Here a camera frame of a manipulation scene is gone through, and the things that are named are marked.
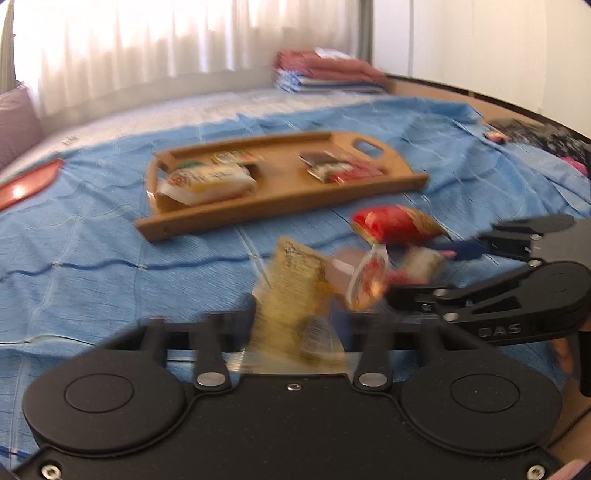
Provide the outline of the jelly cup with red lid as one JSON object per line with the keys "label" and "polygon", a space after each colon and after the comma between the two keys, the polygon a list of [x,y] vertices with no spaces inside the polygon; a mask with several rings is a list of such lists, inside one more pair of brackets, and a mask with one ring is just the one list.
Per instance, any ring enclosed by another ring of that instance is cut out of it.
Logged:
{"label": "jelly cup with red lid", "polygon": [[376,244],[363,255],[346,288],[345,298],[349,310],[367,310],[382,298],[389,268],[390,257],[386,246]]}

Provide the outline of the red nut snack bag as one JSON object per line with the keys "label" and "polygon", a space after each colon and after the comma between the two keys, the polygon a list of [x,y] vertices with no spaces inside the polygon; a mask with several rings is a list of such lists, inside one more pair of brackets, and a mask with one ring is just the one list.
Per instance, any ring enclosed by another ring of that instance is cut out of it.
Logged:
{"label": "red nut snack bag", "polygon": [[403,205],[367,208],[351,217],[353,231],[370,245],[421,245],[448,231],[428,214]]}

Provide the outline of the long red snack bar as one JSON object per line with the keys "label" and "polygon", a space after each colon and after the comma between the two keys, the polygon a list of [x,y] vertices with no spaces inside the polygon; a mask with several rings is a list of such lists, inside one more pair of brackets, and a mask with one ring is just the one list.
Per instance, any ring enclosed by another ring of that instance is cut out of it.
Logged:
{"label": "long red snack bar", "polygon": [[379,178],[384,171],[365,161],[342,162],[329,174],[329,182],[344,185],[360,180]]}

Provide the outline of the white flower cake packet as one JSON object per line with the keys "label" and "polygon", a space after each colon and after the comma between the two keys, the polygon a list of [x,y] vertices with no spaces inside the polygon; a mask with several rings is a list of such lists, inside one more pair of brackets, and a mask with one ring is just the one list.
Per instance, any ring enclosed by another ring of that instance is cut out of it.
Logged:
{"label": "white flower cake packet", "polygon": [[191,165],[159,180],[156,192],[185,206],[197,206],[256,191],[256,180],[238,164]]}

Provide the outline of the white gold dotted snack packet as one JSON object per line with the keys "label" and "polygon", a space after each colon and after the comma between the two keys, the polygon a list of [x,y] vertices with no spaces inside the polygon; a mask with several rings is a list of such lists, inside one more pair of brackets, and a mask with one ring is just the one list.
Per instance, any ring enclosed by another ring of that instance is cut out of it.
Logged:
{"label": "white gold dotted snack packet", "polygon": [[308,168],[308,174],[321,182],[332,182],[334,175],[353,170],[353,165],[347,162],[332,162],[315,164]]}

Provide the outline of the brown peanut snack packet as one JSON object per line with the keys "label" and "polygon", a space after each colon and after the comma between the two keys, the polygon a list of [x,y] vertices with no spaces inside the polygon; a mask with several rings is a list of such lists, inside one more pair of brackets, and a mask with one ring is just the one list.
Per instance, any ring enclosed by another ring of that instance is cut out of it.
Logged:
{"label": "brown peanut snack packet", "polygon": [[324,164],[335,164],[342,163],[338,157],[328,152],[301,152],[298,154],[298,158],[304,162],[308,168],[315,168]]}

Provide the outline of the yellow spicy strip packet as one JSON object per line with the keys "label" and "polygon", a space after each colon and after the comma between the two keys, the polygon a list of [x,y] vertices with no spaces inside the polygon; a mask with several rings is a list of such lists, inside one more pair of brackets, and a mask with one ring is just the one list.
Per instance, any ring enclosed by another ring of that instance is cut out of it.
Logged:
{"label": "yellow spicy strip packet", "polygon": [[211,159],[214,164],[218,165],[236,164],[245,167],[257,165],[263,160],[259,155],[245,150],[217,152],[212,155]]}

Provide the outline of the small colourful toy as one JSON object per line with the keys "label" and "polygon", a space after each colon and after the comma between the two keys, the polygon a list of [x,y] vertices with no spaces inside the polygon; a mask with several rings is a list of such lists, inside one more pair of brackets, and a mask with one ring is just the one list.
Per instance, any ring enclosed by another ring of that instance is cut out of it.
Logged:
{"label": "small colourful toy", "polygon": [[503,145],[509,143],[511,138],[503,132],[500,131],[486,131],[483,133],[485,139],[495,144]]}

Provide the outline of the dark floral clothes pile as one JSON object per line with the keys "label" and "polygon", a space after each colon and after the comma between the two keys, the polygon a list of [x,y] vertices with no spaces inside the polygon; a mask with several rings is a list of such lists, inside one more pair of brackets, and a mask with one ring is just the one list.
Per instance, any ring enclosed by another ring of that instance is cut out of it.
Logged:
{"label": "dark floral clothes pile", "polygon": [[565,128],[517,119],[497,119],[490,122],[489,126],[508,141],[544,150],[569,163],[585,176],[590,175],[590,142],[577,138]]}

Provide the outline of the wooden serving tray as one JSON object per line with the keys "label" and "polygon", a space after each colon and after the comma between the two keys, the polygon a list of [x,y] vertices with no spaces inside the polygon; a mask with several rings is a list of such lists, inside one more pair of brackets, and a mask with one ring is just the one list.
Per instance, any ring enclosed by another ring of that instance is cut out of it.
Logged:
{"label": "wooden serving tray", "polygon": [[[252,166],[252,177],[256,180],[256,191],[252,195],[188,207],[157,193],[160,173],[168,173],[185,161],[209,163],[214,154],[232,150],[262,157],[259,164]],[[301,152],[328,152],[341,158],[365,160],[382,168],[385,175],[344,185],[322,183],[308,174],[298,157]],[[394,148],[355,132],[298,132],[201,143],[154,154],[144,177],[150,215],[136,220],[134,226],[145,240],[157,242],[376,195],[419,190],[428,180],[427,173],[413,171]]]}

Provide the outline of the green snack packet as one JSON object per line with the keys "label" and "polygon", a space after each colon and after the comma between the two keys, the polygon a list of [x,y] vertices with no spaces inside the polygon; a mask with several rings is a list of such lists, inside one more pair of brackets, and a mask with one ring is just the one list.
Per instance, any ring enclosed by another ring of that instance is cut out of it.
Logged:
{"label": "green snack packet", "polygon": [[207,165],[208,165],[207,162],[202,162],[202,161],[191,159],[191,160],[178,162],[176,164],[176,166],[174,167],[174,169],[179,170],[179,169],[186,169],[186,168],[197,168],[197,167],[207,166]]}

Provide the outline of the blue plaid bed sheet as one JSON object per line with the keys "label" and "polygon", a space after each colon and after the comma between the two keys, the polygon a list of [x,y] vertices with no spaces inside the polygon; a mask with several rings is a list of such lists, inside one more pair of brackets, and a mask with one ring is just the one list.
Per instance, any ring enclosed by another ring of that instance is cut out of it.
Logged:
{"label": "blue plaid bed sheet", "polygon": [[144,170],[174,147],[299,131],[366,134],[430,177],[392,202],[421,210],[455,239],[492,223],[548,213],[586,217],[590,183],[540,149],[488,142],[464,103],[382,96],[256,92],[150,109],[60,135],[25,158],[65,164],[40,195],[1,215],[1,461],[14,467],[34,440],[22,415],[38,375],[140,319],[185,321],[230,308],[266,272],[283,235],[325,254],[362,247],[355,206],[274,218],[167,242],[134,227],[148,213]]}

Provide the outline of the red plastic tray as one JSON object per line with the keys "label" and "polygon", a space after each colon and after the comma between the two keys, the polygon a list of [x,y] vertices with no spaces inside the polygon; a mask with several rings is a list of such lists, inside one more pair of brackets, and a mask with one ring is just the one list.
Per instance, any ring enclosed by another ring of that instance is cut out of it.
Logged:
{"label": "red plastic tray", "polygon": [[65,162],[62,159],[55,159],[2,184],[0,188],[0,210],[4,211],[47,189],[57,180],[64,164]]}

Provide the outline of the purple pillow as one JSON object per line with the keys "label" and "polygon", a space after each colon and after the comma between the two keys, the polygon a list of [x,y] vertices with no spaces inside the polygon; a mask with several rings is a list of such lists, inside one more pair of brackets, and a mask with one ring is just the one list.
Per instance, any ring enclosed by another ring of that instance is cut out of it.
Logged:
{"label": "purple pillow", "polygon": [[24,86],[1,94],[0,166],[5,169],[43,140],[41,123]]}

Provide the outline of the white sheer curtain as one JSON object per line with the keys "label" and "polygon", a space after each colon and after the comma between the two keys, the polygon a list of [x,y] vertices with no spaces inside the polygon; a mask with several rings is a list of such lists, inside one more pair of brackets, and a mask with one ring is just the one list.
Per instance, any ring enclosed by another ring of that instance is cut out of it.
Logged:
{"label": "white sheer curtain", "polygon": [[15,73],[38,111],[94,108],[165,81],[359,45],[356,1],[17,1]]}

